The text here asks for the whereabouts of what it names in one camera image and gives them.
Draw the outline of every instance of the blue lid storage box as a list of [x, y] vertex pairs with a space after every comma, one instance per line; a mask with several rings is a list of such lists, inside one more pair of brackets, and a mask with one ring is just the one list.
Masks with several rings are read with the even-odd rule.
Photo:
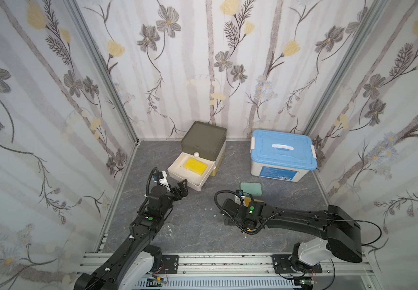
[[251, 138], [251, 174], [299, 181], [317, 168], [317, 159], [309, 136], [255, 130]]

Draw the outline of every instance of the product label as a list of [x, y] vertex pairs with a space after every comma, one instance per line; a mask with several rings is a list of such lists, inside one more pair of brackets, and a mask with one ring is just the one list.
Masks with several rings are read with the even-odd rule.
[[260, 176], [283, 180], [292, 180], [296, 173], [298, 172], [293, 170], [263, 166], [262, 170], [260, 171]]

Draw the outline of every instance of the olive green storage box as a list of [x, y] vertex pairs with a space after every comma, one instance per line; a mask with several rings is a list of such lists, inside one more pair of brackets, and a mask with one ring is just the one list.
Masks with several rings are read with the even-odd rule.
[[195, 121], [182, 139], [182, 151], [199, 157], [215, 161], [227, 139], [225, 128]]

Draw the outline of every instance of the metal mounting plate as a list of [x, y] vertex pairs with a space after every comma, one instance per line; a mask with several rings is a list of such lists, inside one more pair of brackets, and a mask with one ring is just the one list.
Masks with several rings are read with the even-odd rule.
[[178, 255], [162, 255], [162, 261], [164, 262], [164, 267], [157, 272], [156, 274], [177, 274], [178, 270]]
[[[300, 274], [302, 272], [296, 272], [291, 268], [291, 262], [289, 260], [289, 257], [291, 255], [272, 255], [272, 263], [273, 268], [275, 269], [275, 273], [280, 274]], [[312, 269], [316, 273], [322, 273], [322, 266], [320, 264], [312, 266]]]

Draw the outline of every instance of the blue lid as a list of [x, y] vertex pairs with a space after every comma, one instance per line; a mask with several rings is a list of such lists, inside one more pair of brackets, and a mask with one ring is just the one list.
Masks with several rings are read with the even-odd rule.
[[312, 140], [309, 136], [255, 130], [252, 138], [251, 158], [257, 163], [304, 170], [317, 168], [317, 159], [312, 152]]

